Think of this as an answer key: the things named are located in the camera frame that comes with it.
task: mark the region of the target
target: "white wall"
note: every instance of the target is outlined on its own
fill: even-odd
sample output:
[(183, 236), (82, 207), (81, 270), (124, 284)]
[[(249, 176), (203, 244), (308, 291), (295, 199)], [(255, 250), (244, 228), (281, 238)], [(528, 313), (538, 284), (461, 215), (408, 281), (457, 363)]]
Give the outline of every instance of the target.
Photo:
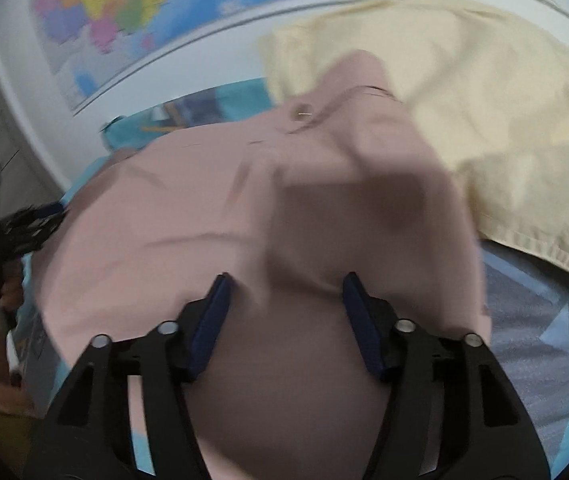
[[(86, 166), (105, 154), (100, 139), (105, 123), (191, 92), (262, 77), (258, 38), (346, 1), (353, 0), (285, 0), (202, 27), (134, 64), (121, 75), (125, 79), (74, 116), (40, 49), (29, 0), (0, 0), (0, 87), (34, 151), (68, 189)], [(569, 17), (546, 4), (478, 1), (515, 12), (569, 46)]]

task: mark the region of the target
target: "yellow fabric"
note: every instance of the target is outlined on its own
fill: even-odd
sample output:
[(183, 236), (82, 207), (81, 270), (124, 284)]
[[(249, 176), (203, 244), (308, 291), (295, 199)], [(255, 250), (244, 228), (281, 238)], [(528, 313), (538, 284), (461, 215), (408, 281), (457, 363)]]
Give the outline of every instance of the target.
[(353, 49), (380, 57), (481, 235), (569, 271), (567, 46), (477, 2), (372, 0), (277, 30), (261, 49), (276, 102)]

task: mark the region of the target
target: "metal pin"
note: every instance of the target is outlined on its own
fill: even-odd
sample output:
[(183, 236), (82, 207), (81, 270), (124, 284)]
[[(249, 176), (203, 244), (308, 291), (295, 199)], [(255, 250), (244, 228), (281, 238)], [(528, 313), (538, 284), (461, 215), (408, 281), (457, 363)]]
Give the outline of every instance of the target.
[(93, 348), (104, 348), (111, 343), (111, 338), (108, 335), (100, 334), (91, 340)]
[(411, 333), (416, 329), (416, 324), (410, 319), (399, 319), (396, 323), (396, 330), (404, 332), (405, 334)]
[(468, 344), (469, 346), (472, 346), (474, 348), (478, 348), (479, 346), (482, 346), (483, 342), (482, 342), (482, 337), (480, 337), (478, 334), (467, 334), (465, 336), (465, 343)]
[(313, 108), (308, 104), (301, 104), (293, 111), (294, 121), (306, 121), (313, 115)]
[(175, 334), (178, 331), (178, 323), (175, 321), (165, 321), (158, 327), (158, 332), (162, 335)]

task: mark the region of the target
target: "silver screw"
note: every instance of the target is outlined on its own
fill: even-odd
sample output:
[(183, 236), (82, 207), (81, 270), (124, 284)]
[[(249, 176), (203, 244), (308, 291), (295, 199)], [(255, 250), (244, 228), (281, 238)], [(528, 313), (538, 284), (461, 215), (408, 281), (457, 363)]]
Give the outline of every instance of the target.
[(396, 323), (396, 330), (409, 334), (416, 329), (416, 324), (410, 319), (399, 319)]
[(478, 348), (483, 344), (482, 337), (480, 337), (478, 334), (473, 334), (473, 333), (467, 334), (465, 336), (465, 342), (466, 344), (468, 344), (469, 346), (473, 346), (474, 348)]
[(165, 321), (158, 327), (158, 332), (162, 335), (174, 334), (178, 331), (178, 323), (175, 321)]
[(93, 348), (104, 348), (111, 343), (111, 338), (108, 335), (100, 334), (91, 340)]

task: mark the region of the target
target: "gray fabric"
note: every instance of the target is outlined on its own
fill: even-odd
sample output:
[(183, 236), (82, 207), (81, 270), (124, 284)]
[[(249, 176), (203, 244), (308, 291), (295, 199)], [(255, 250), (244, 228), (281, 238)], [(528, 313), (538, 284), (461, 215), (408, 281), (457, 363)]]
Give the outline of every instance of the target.
[[(569, 422), (569, 275), (491, 242), (483, 253), (491, 348), (553, 463)], [(557, 319), (552, 346), (540, 338), (549, 339), (544, 334)]]

